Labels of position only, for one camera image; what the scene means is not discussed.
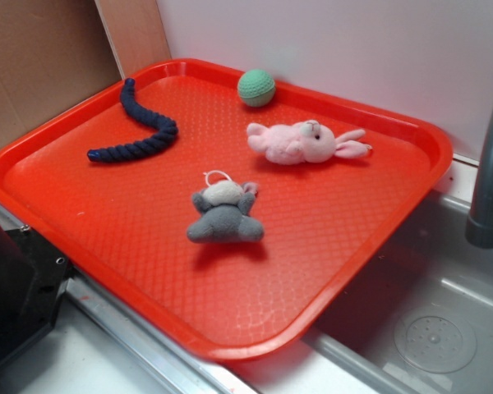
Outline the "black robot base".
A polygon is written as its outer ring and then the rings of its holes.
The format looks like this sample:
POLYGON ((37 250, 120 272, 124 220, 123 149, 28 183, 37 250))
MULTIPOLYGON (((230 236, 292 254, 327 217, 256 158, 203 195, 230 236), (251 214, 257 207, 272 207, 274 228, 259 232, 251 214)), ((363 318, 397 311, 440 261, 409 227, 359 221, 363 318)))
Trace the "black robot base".
POLYGON ((0 367, 52 331, 69 272, 37 231, 0 225, 0 367))

